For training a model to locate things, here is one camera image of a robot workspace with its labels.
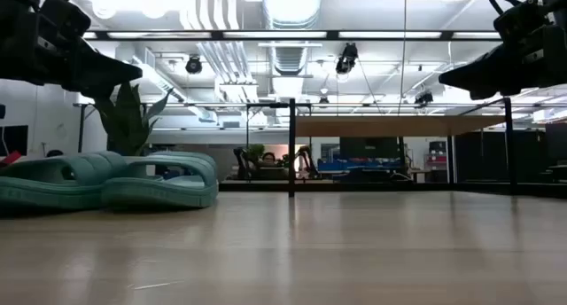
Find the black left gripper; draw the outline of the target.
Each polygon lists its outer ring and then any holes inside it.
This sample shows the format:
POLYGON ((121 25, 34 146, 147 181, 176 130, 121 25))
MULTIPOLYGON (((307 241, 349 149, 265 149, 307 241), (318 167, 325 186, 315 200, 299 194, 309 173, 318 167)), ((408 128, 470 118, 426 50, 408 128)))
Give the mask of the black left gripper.
POLYGON ((114 86, 104 85, 143 76, 141 68, 107 57, 83 36, 59 34, 40 13, 44 1, 0 0, 1 79, 60 84, 85 98, 109 98, 114 86))

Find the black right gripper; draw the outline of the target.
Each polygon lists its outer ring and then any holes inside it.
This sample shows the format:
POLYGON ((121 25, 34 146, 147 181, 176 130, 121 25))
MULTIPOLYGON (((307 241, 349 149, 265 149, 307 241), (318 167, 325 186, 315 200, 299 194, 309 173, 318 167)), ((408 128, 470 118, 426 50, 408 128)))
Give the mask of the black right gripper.
POLYGON ((446 71, 439 82, 468 90, 472 100, 519 94, 567 83, 567 33, 544 26, 522 40, 501 44, 470 63, 446 71))

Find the teal rubber slide sandal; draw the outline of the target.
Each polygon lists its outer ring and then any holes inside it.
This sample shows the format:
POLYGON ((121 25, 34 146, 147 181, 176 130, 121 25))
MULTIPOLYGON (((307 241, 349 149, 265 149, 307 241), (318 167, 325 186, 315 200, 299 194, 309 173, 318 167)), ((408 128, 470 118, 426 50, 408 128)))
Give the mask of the teal rubber slide sandal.
POLYGON ((132 160, 107 180, 101 200, 109 208, 204 208, 219 191, 217 164, 200 152, 153 152, 132 160))
POLYGON ((0 168, 0 206, 99 209, 104 183, 126 166, 121 155, 109 151, 16 162, 0 168))

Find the green snake plant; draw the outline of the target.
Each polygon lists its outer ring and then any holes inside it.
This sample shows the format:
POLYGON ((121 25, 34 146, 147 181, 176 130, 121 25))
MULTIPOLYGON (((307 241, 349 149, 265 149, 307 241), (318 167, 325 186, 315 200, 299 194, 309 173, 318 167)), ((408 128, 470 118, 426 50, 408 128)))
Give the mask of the green snake plant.
POLYGON ((156 118, 166 107, 172 89, 142 113, 143 105, 139 96, 139 85, 123 83, 114 101, 110 98, 95 98, 94 107, 98 110, 101 122, 113 143, 113 150, 125 156, 139 156, 153 127, 156 118))

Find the black cabinet row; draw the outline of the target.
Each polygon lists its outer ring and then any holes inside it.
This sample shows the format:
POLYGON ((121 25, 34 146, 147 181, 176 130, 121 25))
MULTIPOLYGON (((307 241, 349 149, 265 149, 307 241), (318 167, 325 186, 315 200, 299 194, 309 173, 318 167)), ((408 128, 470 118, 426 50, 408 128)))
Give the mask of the black cabinet row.
MULTIPOLYGON (((537 183, 548 166, 547 140, 543 131, 515 130, 514 157, 519 183, 537 183)), ((455 137, 458 182, 509 180, 504 132, 470 132, 455 137)))

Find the rack with red bins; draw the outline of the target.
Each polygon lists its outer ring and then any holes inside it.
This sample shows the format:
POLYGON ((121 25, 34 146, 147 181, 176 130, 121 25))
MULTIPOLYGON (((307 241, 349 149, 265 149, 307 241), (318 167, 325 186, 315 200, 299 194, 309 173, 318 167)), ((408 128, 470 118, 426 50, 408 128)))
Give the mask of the rack with red bins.
POLYGON ((433 141, 424 157, 426 183, 447 182, 447 142, 433 141))

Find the black flat monitor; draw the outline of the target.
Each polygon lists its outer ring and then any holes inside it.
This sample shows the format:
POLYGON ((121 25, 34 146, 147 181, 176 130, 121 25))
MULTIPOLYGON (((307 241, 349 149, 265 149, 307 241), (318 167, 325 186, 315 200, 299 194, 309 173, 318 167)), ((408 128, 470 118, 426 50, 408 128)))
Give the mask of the black flat monitor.
POLYGON ((28 125, 0 127, 0 156, 12 152, 27 155, 28 125))

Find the red object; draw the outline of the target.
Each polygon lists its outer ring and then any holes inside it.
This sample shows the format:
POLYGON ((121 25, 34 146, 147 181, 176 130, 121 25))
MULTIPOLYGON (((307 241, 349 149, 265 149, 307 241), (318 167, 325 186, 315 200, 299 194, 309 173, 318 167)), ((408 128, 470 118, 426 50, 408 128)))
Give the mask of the red object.
POLYGON ((0 160, 0 168, 5 168, 12 163, 16 162, 21 157, 20 152, 10 152, 7 156, 0 160))

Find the dark wide monitor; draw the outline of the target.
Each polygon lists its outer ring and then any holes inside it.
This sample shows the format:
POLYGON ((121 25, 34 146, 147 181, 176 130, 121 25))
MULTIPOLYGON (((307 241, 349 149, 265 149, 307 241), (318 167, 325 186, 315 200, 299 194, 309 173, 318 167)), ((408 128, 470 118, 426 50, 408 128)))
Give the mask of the dark wide monitor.
POLYGON ((397 137, 341 137, 339 149, 345 160, 400 157, 397 137))

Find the wooden shelf with black frame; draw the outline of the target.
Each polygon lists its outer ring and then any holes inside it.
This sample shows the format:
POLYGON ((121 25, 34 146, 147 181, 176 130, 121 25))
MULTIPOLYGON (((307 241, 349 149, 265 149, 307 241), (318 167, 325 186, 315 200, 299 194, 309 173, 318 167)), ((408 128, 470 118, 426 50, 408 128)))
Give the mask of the wooden shelf with black frame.
POLYGON ((514 157, 512 105, 509 98, 476 105, 470 110, 448 116, 297 116, 295 114, 297 106, 294 100, 290 101, 288 128, 290 155, 293 155, 299 137, 445 137, 448 150, 446 184, 460 183, 456 175, 454 137, 503 123, 509 172, 509 180, 506 184, 512 187, 518 184, 514 157))

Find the black aluminium rig frame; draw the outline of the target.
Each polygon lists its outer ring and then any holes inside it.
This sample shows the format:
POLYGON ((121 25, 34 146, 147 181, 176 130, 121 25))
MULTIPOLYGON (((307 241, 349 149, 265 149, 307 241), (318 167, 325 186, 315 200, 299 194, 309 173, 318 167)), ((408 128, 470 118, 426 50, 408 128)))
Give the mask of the black aluminium rig frame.
MULTIPOLYGON (((221 192, 288 192, 290 185, 280 182, 225 181, 220 183, 221 192)), ((498 195, 533 196, 540 198, 567 199, 567 184, 516 184, 505 183, 458 183, 458 184, 342 184, 327 181, 298 182, 292 186, 295 192, 477 192, 498 195)))

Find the black frame bar with lights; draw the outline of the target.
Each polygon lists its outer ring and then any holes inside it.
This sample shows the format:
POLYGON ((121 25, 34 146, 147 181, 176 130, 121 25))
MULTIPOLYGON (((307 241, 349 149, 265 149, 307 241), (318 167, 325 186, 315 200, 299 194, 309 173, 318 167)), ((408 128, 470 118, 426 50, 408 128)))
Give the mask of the black frame bar with lights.
POLYGON ((463 30, 92 30, 84 39, 100 42, 204 41, 379 41, 379 42, 499 42, 495 31, 463 30))

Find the silver ventilation duct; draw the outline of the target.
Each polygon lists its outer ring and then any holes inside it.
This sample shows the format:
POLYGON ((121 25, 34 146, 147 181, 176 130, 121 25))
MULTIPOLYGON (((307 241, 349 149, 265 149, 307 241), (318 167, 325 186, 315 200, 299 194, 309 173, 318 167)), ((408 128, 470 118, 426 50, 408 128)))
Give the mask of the silver ventilation duct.
MULTIPOLYGON (((322 0, 262 0, 266 28, 269 30, 314 29, 322 0)), ((282 76, 300 74, 307 63, 308 48, 271 48, 274 69, 282 76)))

